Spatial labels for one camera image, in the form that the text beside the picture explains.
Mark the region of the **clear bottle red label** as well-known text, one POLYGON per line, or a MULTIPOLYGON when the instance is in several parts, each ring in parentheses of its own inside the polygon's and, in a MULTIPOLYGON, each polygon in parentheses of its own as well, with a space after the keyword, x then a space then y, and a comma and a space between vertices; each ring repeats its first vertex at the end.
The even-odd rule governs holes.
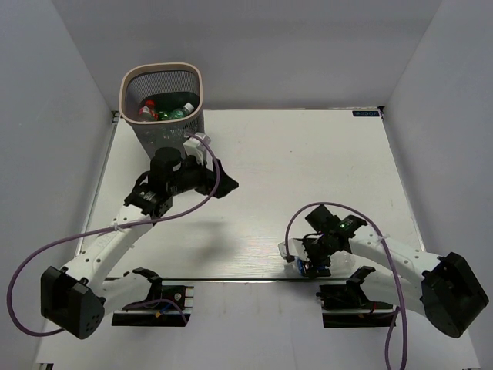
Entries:
POLYGON ((143 106, 139 109, 138 117, 141 122, 153 122, 157 121, 159 115, 156 111, 156 104, 153 100, 148 99, 143 103, 143 106))

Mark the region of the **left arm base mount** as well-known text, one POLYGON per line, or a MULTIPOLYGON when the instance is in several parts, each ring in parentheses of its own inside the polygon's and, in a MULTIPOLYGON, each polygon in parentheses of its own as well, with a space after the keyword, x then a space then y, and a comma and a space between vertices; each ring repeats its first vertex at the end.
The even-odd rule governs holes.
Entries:
POLYGON ((193 308, 194 286, 164 285, 145 300, 131 308, 115 311, 113 327, 184 328, 193 308))

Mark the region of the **green bottle with green cap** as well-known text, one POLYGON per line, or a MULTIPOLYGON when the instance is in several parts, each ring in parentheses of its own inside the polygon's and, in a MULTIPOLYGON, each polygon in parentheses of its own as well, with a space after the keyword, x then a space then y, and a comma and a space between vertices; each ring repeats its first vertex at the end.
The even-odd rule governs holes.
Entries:
POLYGON ((183 109, 175 109, 173 111, 160 111, 158 112, 158 118, 160 121, 182 119, 186 117, 188 113, 183 109))

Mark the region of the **clear bottle with white cap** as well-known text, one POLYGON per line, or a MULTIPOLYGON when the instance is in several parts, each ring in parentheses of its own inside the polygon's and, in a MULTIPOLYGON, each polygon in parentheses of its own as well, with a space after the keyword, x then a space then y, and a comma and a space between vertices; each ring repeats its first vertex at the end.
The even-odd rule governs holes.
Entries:
POLYGON ((190 115, 191 113, 193 113, 194 110, 195 108, 191 103, 186 103, 182 108, 184 116, 190 115))

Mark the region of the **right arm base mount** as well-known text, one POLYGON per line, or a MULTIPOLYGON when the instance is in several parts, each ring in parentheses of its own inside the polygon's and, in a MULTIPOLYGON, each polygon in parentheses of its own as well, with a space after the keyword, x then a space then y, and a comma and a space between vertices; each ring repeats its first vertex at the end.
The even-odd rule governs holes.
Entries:
POLYGON ((389 328, 394 306, 371 301, 361 285, 374 276, 374 267, 358 268, 343 284, 324 284, 316 297, 322 308, 324 328, 389 328))

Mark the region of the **clear bottle blue label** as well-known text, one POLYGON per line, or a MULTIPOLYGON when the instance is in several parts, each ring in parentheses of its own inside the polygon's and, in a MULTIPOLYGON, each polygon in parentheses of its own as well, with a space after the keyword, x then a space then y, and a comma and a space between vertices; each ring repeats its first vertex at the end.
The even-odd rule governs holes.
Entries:
POLYGON ((304 250, 300 238, 288 240, 288 249, 293 261, 288 262, 285 242, 278 244, 280 256, 292 265, 292 269, 304 278, 347 278, 355 269, 355 260, 352 254, 346 251, 338 251, 329 257, 328 262, 323 262, 319 267, 314 267, 304 250))

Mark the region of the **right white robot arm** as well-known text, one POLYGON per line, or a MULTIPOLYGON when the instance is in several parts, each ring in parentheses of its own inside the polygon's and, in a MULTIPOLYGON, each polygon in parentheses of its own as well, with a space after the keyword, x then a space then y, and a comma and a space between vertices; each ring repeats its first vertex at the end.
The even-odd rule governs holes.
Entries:
POLYGON ((459 338, 488 306, 485 290, 459 254, 440 256, 385 237, 369 217, 355 210, 339 218, 320 204, 305 219, 316 233, 296 241, 305 276, 329 274, 337 252, 373 263, 358 267, 342 285, 322 287, 319 295, 327 310, 391 304, 414 311, 441 333, 459 338))

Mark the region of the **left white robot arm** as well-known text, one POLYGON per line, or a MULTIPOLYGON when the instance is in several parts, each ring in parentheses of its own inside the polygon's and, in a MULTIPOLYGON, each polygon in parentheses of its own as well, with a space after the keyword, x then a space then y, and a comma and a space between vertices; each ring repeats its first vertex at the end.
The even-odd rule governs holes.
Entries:
POLYGON ((173 198, 194 190, 220 199, 239 184, 221 163, 213 170, 194 155, 161 148, 142 173, 108 232, 101 232, 80 255, 41 276, 41 313, 79 339, 88 338, 102 319, 122 308, 153 308, 163 298, 163 279, 154 271, 134 268, 114 281, 108 275, 126 252, 173 205, 173 198))

